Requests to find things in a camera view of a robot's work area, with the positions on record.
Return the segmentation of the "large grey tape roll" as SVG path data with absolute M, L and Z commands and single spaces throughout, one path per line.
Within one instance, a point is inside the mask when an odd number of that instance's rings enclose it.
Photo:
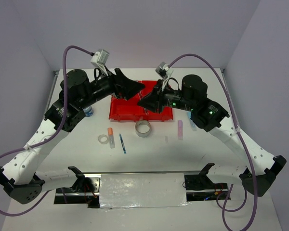
M 135 133 L 138 137 L 148 137 L 151 134 L 151 130 L 151 124 L 146 120 L 140 120 L 135 124 Z

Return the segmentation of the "red pen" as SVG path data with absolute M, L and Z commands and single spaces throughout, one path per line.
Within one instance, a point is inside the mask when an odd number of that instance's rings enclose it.
M 143 96 L 142 96 L 142 94 L 140 92 L 138 93 L 138 96 L 139 96 L 139 100 L 143 99 Z M 149 115 L 149 111 L 146 108 L 143 108 L 143 109 L 144 109 L 145 114 L 148 116 Z

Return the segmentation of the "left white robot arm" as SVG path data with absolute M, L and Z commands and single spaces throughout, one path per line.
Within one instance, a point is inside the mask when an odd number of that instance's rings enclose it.
M 64 76 L 61 92 L 29 142 L 7 164 L 0 167 L 0 184 L 17 202 L 25 205 L 44 191 L 70 188 L 81 191 L 88 178 L 76 167 L 39 172 L 38 168 L 56 145 L 85 118 L 84 108 L 113 95 L 129 100 L 145 88 L 143 83 L 127 78 L 119 68 L 114 73 L 90 81 L 86 72 L 74 69 Z

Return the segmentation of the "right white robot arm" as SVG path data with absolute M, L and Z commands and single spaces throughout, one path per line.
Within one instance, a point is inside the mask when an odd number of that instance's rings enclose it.
M 264 196 L 286 159 L 267 152 L 236 127 L 228 111 L 208 98 L 207 90 L 208 85 L 197 75 L 184 76 L 177 90 L 160 79 L 137 104 L 154 113 L 161 113 L 164 107 L 189 111 L 196 127 L 218 138 L 245 163 L 246 169 L 238 176 L 243 188 L 258 197 Z

